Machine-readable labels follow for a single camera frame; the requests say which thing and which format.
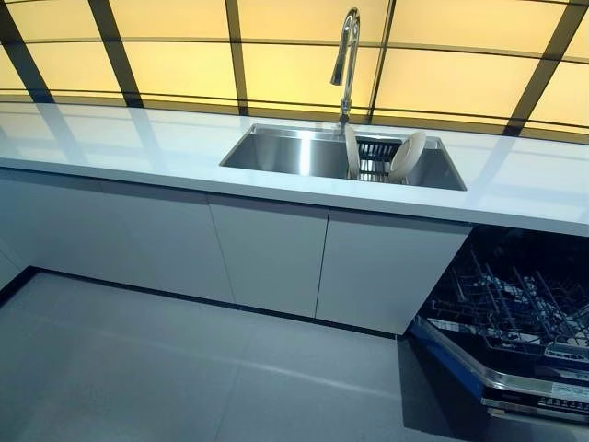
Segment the dishwasher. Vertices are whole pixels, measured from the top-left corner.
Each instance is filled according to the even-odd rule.
[[[589,238],[474,227],[410,326],[496,417],[589,424]]]

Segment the white cabinet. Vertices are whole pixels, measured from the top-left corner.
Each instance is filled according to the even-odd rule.
[[[402,334],[470,227],[330,210],[317,318]]]
[[[210,195],[238,304],[312,317],[328,209]]]
[[[113,181],[100,186],[160,289],[233,302],[203,193]]]
[[[12,281],[19,273],[20,270],[16,265],[0,251],[0,288]]]
[[[0,170],[0,232],[26,265],[156,286],[98,181]]]

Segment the dish rack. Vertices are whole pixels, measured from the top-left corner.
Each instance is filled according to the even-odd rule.
[[[589,368],[589,294],[572,280],[500,269],[462,250],[421,315],[441,330],[478,335],[493,350]]]
[[[360,157],[359,180],[370,182],[388,182],[390,162],[401,146],[402,141],[377,141],[358,138]]]

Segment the white plate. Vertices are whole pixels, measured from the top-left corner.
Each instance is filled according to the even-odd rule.
[[[388,182],[399,182],[413,170],[422,155],[425,138],[424,131],[417,131],[403,142],[390,162]]]

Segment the faucet spout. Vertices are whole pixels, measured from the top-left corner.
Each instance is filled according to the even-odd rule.
[[[346,75],[346,86],[343,92],[343,98],[340,103],[340,124],[344,125],[350,120],[350,108],[352,107],[352,82],[353,70],[356,66],[356,54],[358,53],[358,42],[360,40],[360,14],[358,9],[350,9],[346,18],[343,20],[341,27],[340,48],[338,49],[338,58],[333,67],[331,75],[331,84],[340,85],[343,75],[343,67],[346,62],[346,52],[350,45],[350,59],[348,61],[348,72]]]

